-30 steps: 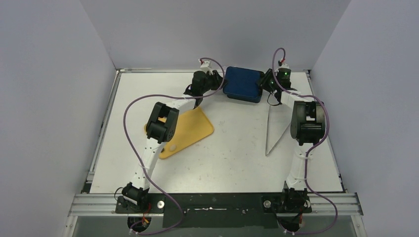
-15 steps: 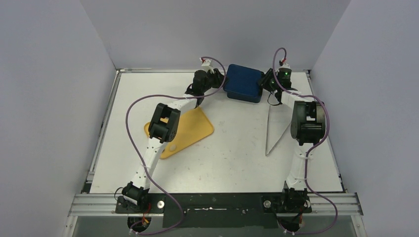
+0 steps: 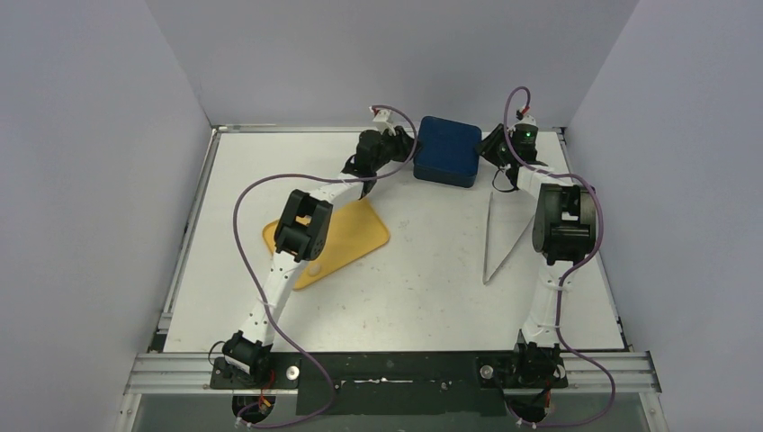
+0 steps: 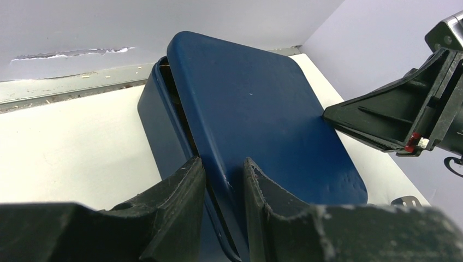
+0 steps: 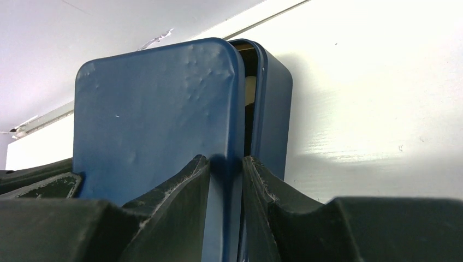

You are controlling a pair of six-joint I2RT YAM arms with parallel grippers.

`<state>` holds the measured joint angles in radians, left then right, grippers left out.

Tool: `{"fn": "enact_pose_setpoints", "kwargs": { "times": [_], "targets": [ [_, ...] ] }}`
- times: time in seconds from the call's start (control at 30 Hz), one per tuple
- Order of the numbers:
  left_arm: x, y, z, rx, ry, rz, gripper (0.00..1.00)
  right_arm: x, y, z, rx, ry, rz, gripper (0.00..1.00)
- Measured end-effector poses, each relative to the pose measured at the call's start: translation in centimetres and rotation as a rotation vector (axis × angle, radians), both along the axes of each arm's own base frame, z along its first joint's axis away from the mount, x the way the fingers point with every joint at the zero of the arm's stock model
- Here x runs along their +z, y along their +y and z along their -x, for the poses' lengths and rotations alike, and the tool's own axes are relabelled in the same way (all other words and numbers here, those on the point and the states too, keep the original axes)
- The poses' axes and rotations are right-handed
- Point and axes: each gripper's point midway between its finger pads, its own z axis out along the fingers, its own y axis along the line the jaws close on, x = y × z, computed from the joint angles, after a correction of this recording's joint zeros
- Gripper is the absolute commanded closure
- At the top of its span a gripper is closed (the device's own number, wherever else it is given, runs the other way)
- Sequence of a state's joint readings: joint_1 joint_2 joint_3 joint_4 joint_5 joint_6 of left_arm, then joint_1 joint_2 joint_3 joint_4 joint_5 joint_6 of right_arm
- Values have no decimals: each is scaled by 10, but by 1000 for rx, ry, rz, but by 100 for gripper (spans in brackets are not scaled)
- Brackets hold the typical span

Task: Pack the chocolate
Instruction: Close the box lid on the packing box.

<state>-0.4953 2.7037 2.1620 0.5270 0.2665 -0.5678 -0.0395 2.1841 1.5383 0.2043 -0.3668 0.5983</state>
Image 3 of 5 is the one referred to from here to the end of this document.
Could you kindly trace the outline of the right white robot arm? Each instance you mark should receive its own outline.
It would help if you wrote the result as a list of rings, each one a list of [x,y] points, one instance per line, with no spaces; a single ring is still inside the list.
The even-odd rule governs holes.
[[[537,159],[539,129],[529,121],[499,124],[475,146],[479,156],[506,175],[514,192],[536,201],[531,240],[541,264],[533,299],[509,360],[511,377],[530,385],[545,371],[543,359],[555,361],[561,350],[561,301],[567,272],[585,261],[597,243],[597,210],[589,190],[569,174],[559,174]]]

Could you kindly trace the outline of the metal serving tongs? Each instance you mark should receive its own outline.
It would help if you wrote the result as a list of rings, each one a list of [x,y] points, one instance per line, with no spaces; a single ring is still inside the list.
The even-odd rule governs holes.
[[[481,283],[488,286],[516,254],[520,242],[530,232],[534,216],[528,216],[522,224],[517,220],[503,226],[497,210],[496,193],[490,192],[485,218],[484,243],[481,264]]]

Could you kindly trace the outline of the dark blue box lid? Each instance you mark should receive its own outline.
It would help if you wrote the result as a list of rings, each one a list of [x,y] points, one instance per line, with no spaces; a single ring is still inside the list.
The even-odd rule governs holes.
[[[461,188],[473,187],[479,171],[478,126],[425,116],[418,131],[421,150],[414,157],[416,179]]]

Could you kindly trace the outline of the yellow plastic tray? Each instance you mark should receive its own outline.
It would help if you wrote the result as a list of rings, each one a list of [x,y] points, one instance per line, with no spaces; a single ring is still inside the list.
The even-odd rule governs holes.
[[[368,199],[345,205],[332,214],[324,250],[301,271],[293,290],[309,287],[383,247],[389,240],[387,226]],[[321,265],[321,273],[309,277],[307,270],[314,264]]]

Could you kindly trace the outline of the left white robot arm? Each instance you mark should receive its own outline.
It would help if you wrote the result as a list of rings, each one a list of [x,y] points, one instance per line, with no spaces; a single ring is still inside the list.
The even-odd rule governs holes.
[[[291,191],[276,224],[267,277],[253,280],[260,303],[222,346],[225,362],[246,386],[256,387],[267,379],[277,320],[301,271],[323,252],[333,213],[363,199],[385,178],[383,167],[408,163],[421,147],[417,134],[407,134],[400,126],[365,130],[336,177],[319,179],[320,186],[309,192]]]

